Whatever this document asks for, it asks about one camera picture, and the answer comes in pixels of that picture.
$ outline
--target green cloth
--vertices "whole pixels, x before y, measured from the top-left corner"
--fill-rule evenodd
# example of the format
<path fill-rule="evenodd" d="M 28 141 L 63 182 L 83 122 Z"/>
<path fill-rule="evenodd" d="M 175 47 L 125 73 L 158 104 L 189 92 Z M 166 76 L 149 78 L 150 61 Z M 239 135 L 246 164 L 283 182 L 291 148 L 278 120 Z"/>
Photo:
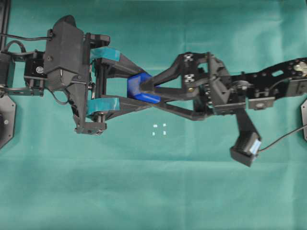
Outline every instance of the green cloth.
<path fill-rule="evenodd" d="M 110 47 L 151 75 L 186 51 L 211 51 L 231 74 L 307 56 L 304 0 L 12 0 L 8 33 L 45 36 L 66 14 L 85 32 L 111 36 Z M 24 44 L 45 50 L 44 41 Z M 23 72 L 18 64 L 14 86 L 24 86 Z M 107 93 L 126 95 L 126 80 L 108 80 Z M 150 108 L 108 121 L 97 137 L 77 135 L 71 108 L 48 92 L 12 98 L 15 137 L 0 151 L 0 229 L 307 229 L 302 133 L 248 168 L 230 158 L 238 136 L 231 115 L 193 122 Z M 301 126 L 305 99 L 248 110 L 263 147 Z"/>

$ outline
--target blue block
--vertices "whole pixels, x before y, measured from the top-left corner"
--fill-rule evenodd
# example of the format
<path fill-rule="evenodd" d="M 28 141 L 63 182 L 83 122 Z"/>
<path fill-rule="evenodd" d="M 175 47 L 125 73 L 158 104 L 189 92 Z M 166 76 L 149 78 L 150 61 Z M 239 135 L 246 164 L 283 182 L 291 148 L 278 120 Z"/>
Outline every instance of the blue block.
<path fill-rule="evenodd" d="M 151 76 L 148 73 L 140 73 L 128 78 L 127 97 L 154 104 L 159 103 L 161 97 L 140 91 L 140 84 L 149 78 Z"/>

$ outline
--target hole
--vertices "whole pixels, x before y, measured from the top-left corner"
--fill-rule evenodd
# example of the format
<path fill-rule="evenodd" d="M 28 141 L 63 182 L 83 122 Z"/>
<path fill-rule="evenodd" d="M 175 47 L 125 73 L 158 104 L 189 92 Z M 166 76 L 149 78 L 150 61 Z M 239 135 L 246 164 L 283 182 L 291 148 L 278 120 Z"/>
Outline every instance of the hole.
<path fill-rule="evenodd" d="M 184 109 L 193 110 L 193 100 L 189 101 L 174 101 L 174 102 L 168 102 L 168 104 L 175 105 Z"/>
<path fill-rule="evenodd" d="M 273 76 L 273 77 L 277 77 L 277 76 L 280 76 L 280 75 L 282 75 L 282 74 L 283 74 L 283 71 L 282 71 L 282 70 L 279 70 L 279 71 L 273 72 L 273 73 L 272 73 L 272 76 Z"/>
<path fill-rule="evenodd" d="M 107 79 L 106 94 L 117 95 L 121 97 L 127 96 L 127 79 L 125 78 L 112 78 Z"/>
<path fill-rule="evenodd" d="M 179 75 L 176 79 L 165 82 L 161 84 L 160 86 L 167 87 L 167 88 L 181 89 L 181 78 L 182 76 Z"/>
<path fill-rule="evenodd" d="M 203 70 L 208 73 L 208 63 L 201 63 L 198 65 L 198 68 L 203 68 Z"/>

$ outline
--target robotic arm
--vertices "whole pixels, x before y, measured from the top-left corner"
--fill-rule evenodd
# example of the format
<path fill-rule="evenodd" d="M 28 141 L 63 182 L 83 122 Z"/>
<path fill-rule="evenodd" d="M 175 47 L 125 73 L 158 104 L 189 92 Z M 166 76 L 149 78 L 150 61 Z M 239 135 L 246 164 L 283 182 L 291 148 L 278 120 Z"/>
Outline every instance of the robotic arm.
<path fill-rule="evenodd" d="M 48 90 L 67 96 L 66 102 L 60 102 L 54 95 L 58 103 L 70 104 L 75 131 L 82 134 L 100 135 L 107 120 L 150 107 L 194 121 L 236 115 L 239 137 L 230 149 L 231 156 L 250 166 L 258 155 L 261 136 L 245 111 L 246 103 L 249 109 L 260 110 L 273 107 L 279 98 L 307 92 L 307 58 L 231 76 L 213 54 L 187 52 L 152 77 L 109 48 L 109 36 L 84 34 L 71 15 L 58 20 L 41 39 L 47 40 L 45 52 L 26 52 L 18 41 L 13 42 L 18 43 L 21 53 L 9 52 L 10 43 L 0 52 L 0 147 L 13 137 L 15 104 L 9 95 L 43 96 Z M 16 61 L 25 62 L 24 88 L 12 88 Z M 199 68 L 200 64 L 206 64 L 207 69 Z M 179 76 L 181 88 L 160 86 Z M 108 78 L 126 78 L 127 97 L 106 95 Z M 193 110 L 169 104 L 177 100 L 193 100 Z"/>

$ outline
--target white label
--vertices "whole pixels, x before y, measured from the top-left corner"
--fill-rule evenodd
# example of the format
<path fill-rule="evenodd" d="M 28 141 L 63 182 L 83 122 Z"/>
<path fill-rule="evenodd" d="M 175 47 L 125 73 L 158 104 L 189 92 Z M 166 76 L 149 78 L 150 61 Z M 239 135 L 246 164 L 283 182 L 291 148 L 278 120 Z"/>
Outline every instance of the white label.
<path fill-rule="evenodd" d="M 185 54 L 184 55 L 184 61 L 192 61 L 193 60 L 193 54 Z"/>
<path fill-rule="evenodd" d="M 185 78 L 185 80 L 184 80 L 185 83 L 189 83 L 189 82 L 194 82 L 195 81 L 194 80 L 194 74 L 186 74 L 186 75 L 184 75 L 184 78 Z"/>
<path fill-rule="evenodd" d="M 261 145 L 261 141 L 259 141 L 258 139 L 255 140 L 254 144 L 250 147 L 249 151 L 253 154 L 256 155 L 258 152 L 258 149 Z"/>

